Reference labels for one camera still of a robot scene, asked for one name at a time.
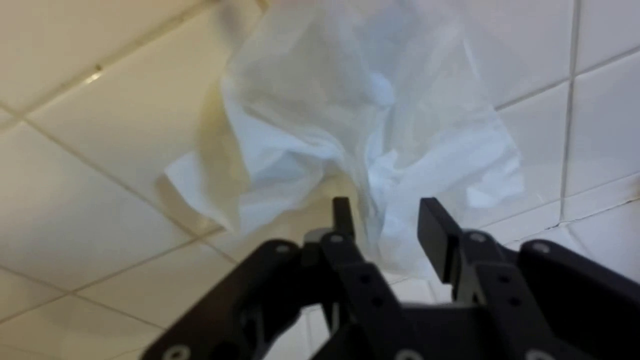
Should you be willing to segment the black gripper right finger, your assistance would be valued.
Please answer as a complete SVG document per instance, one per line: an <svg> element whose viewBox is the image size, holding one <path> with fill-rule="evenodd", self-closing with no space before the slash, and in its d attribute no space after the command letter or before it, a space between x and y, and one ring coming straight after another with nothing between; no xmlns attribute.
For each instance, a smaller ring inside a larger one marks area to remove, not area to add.
<svg viewBox="0 0 640 360"><path fill-rule="evenodd" d="M516 313L528 304L516 254L483 230L463 230L437 200L422 199L419 207L419 243L451 300L437 311Z"/></svg>

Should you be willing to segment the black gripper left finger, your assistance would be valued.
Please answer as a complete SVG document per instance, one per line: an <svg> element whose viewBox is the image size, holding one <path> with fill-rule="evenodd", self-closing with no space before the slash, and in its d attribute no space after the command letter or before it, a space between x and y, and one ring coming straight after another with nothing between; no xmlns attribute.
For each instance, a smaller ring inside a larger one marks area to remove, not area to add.
<svg viewBox="0 0 640 360"><path fill-rule="evenodd" d="M395 360L396 338L387 327L399 303L381 270L356 246L351 200L332 200L332 226L318 243L318 270L327 289L320 304L331 337L313 360Z"/></svg>

